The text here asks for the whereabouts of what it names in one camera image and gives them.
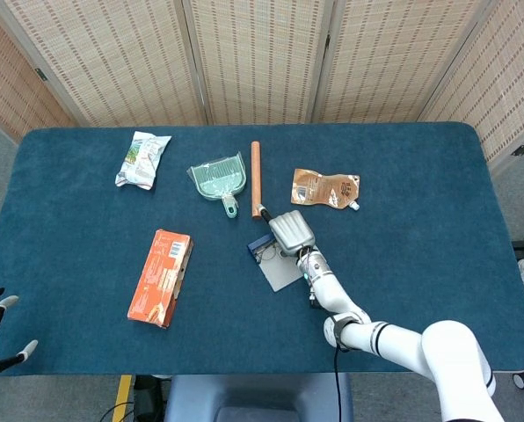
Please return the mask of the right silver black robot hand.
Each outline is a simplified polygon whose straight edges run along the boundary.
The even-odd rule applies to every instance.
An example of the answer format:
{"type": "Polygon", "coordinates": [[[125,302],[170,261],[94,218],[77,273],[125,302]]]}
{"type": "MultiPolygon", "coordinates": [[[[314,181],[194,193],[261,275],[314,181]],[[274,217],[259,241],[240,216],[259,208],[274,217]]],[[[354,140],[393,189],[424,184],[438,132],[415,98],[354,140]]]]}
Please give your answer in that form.
{"type": "Polygon", "coordinates": [[[287,256],[293,257],[314,249],[315,235],[298,210],[272,217],[265,206],[258,204],[258,211],[287,256]]]}

